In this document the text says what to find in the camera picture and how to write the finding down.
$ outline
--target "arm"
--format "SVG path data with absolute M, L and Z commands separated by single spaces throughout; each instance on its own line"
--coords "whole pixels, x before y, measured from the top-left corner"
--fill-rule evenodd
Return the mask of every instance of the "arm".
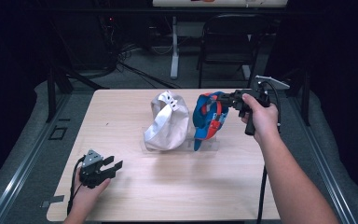
M 299 167 L 282 141 L 275 105 L 264 108 L 248 95 L 243 101 L 253 110 L 255 140 L 261 147 L 269 183 L 283 223 L 338 223 L 322 193 Z
M 75 189 L 78 189 L 81 185 L 79 180 L 79 172 L 80 169 L 77 169 Z M 91 212 L 92 208 L 97 202 L 98 197 L 107 188 L 109 183 L 110 178 L 107 178 L 102 184 L 95 187 L 94 189 L 89 189 L 88 187 L 81 186 L 74 198 L 74 204 L 72 205 L 71 212 L 63 223 L 83 223 L 86 220 L 87 215 Z

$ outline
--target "cable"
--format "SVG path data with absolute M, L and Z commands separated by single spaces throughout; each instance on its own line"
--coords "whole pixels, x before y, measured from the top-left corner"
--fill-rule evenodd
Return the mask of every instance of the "cable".
M 68 202 L 68 207 L 66 209 L 66 215 L 69 215 L 69 213 L 71 212 L 72 209 L 72 205 L 74 203 L 74 198 L 77 194 L 77 192 L 79 191 L 81 185 L 77 188 L 76 192 L 74 193 L 74 187 L 75 187 L 75 178 L 76 178 L 76 170 L 77 170 L 77 166 L 79 165 L 79 163 L 81 163 L 82 161 L 84 161 L 84 159 L 86 158 L 86 156 L 83 156 L 82 158 L 80 158 L 74 168 L 74 172 L 72 173 L 72 184 L 71 184 L 71 194 L 69 196 L 69 202 Z
M 267 182 L 267 169 L 266 165 L 263 168 L 263 177 L 261 179 L 261 189 L 260 189 L 260 198 L 258 201 L 258 215 L 257 215 L 257 224 L 261 223 L 261 217 L 263 216 L 263 203 L 264 203 L 264 192 L 266 189 L 266 182 Z
M 276 99 L 276 106 L 278 109 L 278 126 L 277 127 L 278 127 L 278 131 L 280 131 L 280 128 L 281 128 L 281 101 L 279 100 L 278 91 L 276 90 L 274 85 L 272 85 L 271 83 L 269 83 L 267 81 L 263 81 L 260 83 L 260 85 L 263 85 L 263 84 L 268 84 L 274 91 L 275 99 Z M 267 168 L 266 168 L 266 165 L 264 165 L 263 176 L 261 178 L 260 197 L 259 197 L 259 202 L 258 202 L 258 215 L 257 215 L 256 224 L 261 223 L 261 217 L 263 215 L 264 193 L 266 191 L 267 174 L 268 174 Z
M 170 46 L 167 46 L 167 47 L 152 47 L 151 49 L 152 49 L 156 54 L 163 55 L 163 54 L 169 53 L 169 52 L 171 51 L 172 47 L 173 47 L 173 45 L 170 45 Z M 169 49 L 167 49 L 167 50 L 164 51 L 164 52 L 159 52 L 159 51 L 156 50 L 157 48 L 169 48 Z
M 54 30 L 54 32 L 56 33 L 56 35 L 59 37 L 59 39 L 61 40 L 63 46 L 65 47 L 65 49 L 67 50 L 68 53 L 71 54 L 71 56 L 73 57 L 73 59 L 75 59 L 76 61 L 78 61 L 80 63 L 80 65 L 85 68 L 86 70 L 90 70 L 85 63 L 83 63 L 77 56 L 76 54 L 72 51 L 72 48 L 69 46 L 69 44 L 66 42 L 65 38 L 63 38 L 63 36 L 61 35 L 61 33 L 59 32 L 58 28 L 56 27 L 56 25 L 54 24 L 53 20 L 50 19 L 48 20 L 49 24 L 51 25 L 52 29 Z M 115 71 L 116 69 L 116 65 L 112 64 L 109 67 L 107 67 L 106 69 L 104 69 L 101 73 L 98 74 L 93 74 L 93 75 L 89 75 L 89 76 L 83 76 L 86 77 L 88 79 L 92 79 L 92 78 L 96 78 L 96 77 L 104 77 L 110 73 L 112 73 L 113 71 Z
M 123 66 L 123 68 L 125 68 L 125 69 L 127 69 L 127 70 L 129 70 L 129 71 L 131 71 L 131 72 L 133 72 L 133 73 L 135 73 L 135 74 L 137 74 L 137 75 L 139 75 L 140 77 L 147 77 L 147 78 L 149 78 L 149 79 L 151 79 L 151 80 L 153 80 L 153 81 L 156 81 L 157 83 L 159 83 L 159 84 L 161 84 L 161 85 L 163 85 L 163 86 L 166 86 L 166 87 L 168 87 L 168 88 L 171 88 L 171 89 L 181 89 L 181 87 L 180 86 L 178 86 L 178 85 L 176 85 L 176 84 L 174 84 L 174 83 L 171 83 L 171 82 L 168 82 L 168 81 L 164 81 L 164 80 L 162 80 L 162 79 L 159 79 L 159 78 L 157 78 L 157 77 L 153 77 L 153 76 L 150 76 L 150 75 L 148 75 L 147 73 L 145 73 L 145 72 L 143 72 L 143 71 L 140 71 L 140 70 L 138 70 L 138 69 L 136 69 L 136 68 L 133 68 L 133 67 L 131 67 L 131 66 L 129 66 L 129 65 L 126 65 L 126 64 L 124 64 L 123 62 L 117 62 L 118 64 L 120 64 L 121 66 Z

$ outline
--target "wooden table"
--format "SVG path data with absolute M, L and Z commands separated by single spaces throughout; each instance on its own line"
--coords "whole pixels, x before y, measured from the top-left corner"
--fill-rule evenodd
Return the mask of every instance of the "wooden table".
M 264 161 L 257 142 L 243 132 L 238 111 L 230 108 L 216 135 L 217 150 L 148 152 L 143 130 L 153 116 L 150 101 L 164 90 L 96 91 L 79 130 L 48 220 L 63 221 L 76 161 L 93 149 L 124 161 L 101 195 L 89 220 L 197 221 L 256 219 Z M 172 90 L 184 97 L 190 117 L 198 96 L 216 90 Z M 264 219 L 279 219 L 269 182 Z

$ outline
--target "human hand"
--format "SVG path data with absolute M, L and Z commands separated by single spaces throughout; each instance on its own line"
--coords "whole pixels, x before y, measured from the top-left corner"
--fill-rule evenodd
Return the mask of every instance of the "human hand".
M 100 194 L 110 183 L 110 178 L 107 178 L 99 186 L 96 186 L 94 189 L 89 189 L 88 187 L 81 185 L 79 174 L 80 168 L 77 168 L 74 185 L 76 196 L 73 200 L 71 212 L 64 223 L 83 223 L 97 202 Z
M 261 144 L 264 138 L 269 138 L 271 135 L 278 132 L 278 109 L 274 104 L 270 104 L 269 107 L 263 107 L 257 100 L 245 93 L 242 96 L 242 100 L 251 107 L 253 111 L 253 123 L 255 126 L 255 140 L 258 144 Z M 241 120 L 247 123 L 249 114 L 246 114 Z

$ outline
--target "table leg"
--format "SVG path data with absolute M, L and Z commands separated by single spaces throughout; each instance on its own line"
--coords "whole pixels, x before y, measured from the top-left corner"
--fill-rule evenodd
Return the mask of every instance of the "table leg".
M 172 20 L 172 65 L 171 65 L 171 79 L 178 78 L 178 66 L 179 66 L 179 53 L 178 53 L 178 35 L 176 30 L 176 17 Z

